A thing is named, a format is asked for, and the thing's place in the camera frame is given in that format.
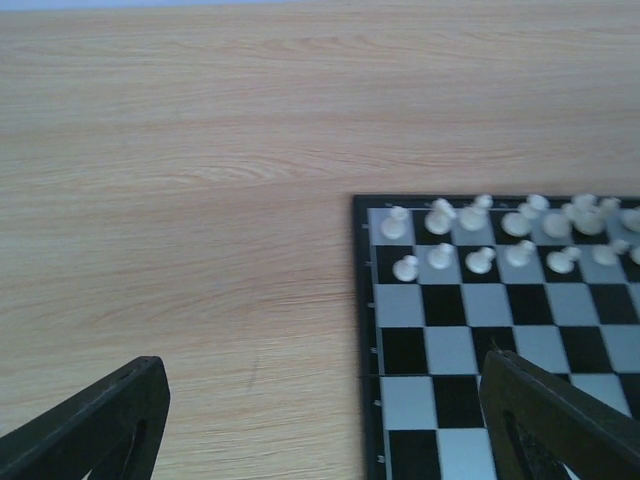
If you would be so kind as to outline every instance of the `gray square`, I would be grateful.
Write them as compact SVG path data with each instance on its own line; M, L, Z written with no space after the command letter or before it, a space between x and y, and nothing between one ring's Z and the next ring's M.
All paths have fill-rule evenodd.
M379 285L374 287L378 327L424 327L424 307L420 285Z
M553 208L532 221L531 240L538 245L573 245L573 238L571 237L571 234L565 238L553 238L544 233L544 230L542 229L542 222L544 221L544 217L550 213L562 213L562 210L559 208Z
M424 337L430 374L478 374L469 327L427 327Z
M544 283L544 272L538 252L531 255L531 261L524 267L514 267L507 261L507 249L510 245L496 245L496 257L500 278L506 284Z
M438 430L438 453L442 480L488 480L496 478L489 432L484 428Z
M462 228L460 225L460 213L462 209L458 209L458 219L453 222L451 227L451 238L456 245L493 245L496 240L493 236L493 227L491 226L491 218L487 216L487 224L477 232L470 232Z
M636 311L638 312L638 317L640 317L640 283L630 284L629 292L631 293L631 298L633 299L633 303L636 304Z
M640 372L640 325L603 325L602 338L616 372Z
M556 325L598 325L589 286L584 283L548 283L547 298Z
M386 430L436 429L431 377L382 377L380 389Z
M587 283L627 283L624 270L620 260L611 267L600 265L593 259L594 245L579 245L578 248L582 252L580 255L580 270L582 276Z
M433 268L428 260L429 252L437 248L437 245L416 245L414 251L418 256L418 283L421 285L457 285L462 283L460 276L460 263L458 262L458 251L454 249L451 258L451 265L442 270Z
M397 240L389 240L380 227L385 218L389 216L390 208L370 208L369 213L369 238L372 245L413 245L415 235L413 232L413 212L409 210L409 218L405 220L407 231Z
M620 379L612 373L606 374L572 374L570 375L573 386L583 392L606 403L611 408L630 417L629 405L624 396Z
M629 242L631 245L637 245L638 234L635 232L632 232L627 227L625 227L622 224L622 222L620 222L621 213L622 213L622 210L618 214L612 215L609 218L607 218L606 228L607 228L607 233L609 233L609 238L611 240L621 238L622 240L626 240L627 242Z
M513 325L507 289L501 283L465 283L462 301L471 327Z
M560 330L553 325L516 326L518 355L551 373L569 373Z

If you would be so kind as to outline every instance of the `black object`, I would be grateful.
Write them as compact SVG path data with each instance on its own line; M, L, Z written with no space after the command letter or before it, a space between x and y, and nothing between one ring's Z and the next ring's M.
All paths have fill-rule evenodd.
M169 411L159 357L138 357L0 438L0 479L148 480Z
M503 478L640 478L640 423L513 352L487 354L480 401Z

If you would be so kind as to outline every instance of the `wooden table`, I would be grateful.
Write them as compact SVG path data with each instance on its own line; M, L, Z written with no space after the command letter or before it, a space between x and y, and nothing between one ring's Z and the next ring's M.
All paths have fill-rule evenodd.
M354 192L640 194L636 0L0 15L0 434L138 355L156 479L361 476Z

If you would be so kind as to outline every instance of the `black chessboard frame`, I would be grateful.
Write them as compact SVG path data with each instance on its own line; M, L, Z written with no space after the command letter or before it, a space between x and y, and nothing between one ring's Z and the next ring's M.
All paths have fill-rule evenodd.
M375 318L375 303L374 303L374 279L371 258L371 243L370 243L370 229L369 229L369 216L368 211L372 208L390 208L393 206L401 206L410 210L430 208L431 203L437 198L446 198L454 208L463 208L466 205L472 203L475 196L451 196L451 195L377 195L377 194L359 194L353 197L352 203L352 228L354 233L354 265L355 265L355 278L356 278L356 298L357 298L357 318L359 326L359 341L360 341L360 381L361 381L361 401L363 412L363 429L364 429L364 451L365 451L365 472L368 479L387 479L387 466L385 459L385 445L384 445L384 431L383 431L383 419L382 409L380 408L380 400L382 398L380 392L380 378L384 374L380 374L378 371L378 334ZM618 197L621 199L620 207L635 208L640 206L640 199L630 197ZM494 204L491 208L492 211L504 210L505 213L509 211L516 211L520 203L526 200L526 196L494 196ZM547 197L550 203L550 209L559 209L562 204L571 201L570 197L555 196ZM417 221L413 218L413 214L410 221L414 221L414 225L417 225ZM497 238L502 230L499 227L499 222L496 224L496 218L492 218L493 231L496 236L495 243L508 245L515 244L521 239L518 238ZM422 226L424 232L421 235L430 235ZM609 238L605 235L596 235L593 237L581 236L578 240L576 235L581 236L578 232L573 233L574 242L581 245L593 245L608 243ZM435 245L440 242L452 243L458 250L469 248L459 247L451 240L450 236L439 237L438 241L433 239L427 241L427 244ZM550 247L542 247L542 250L549 249ZM405 254L410 254L412 250L411 246L407 247ZM432 478L429 476L430 472L421 471L415 472L416 478ZM434 472L433 478L439 478L439 473Z

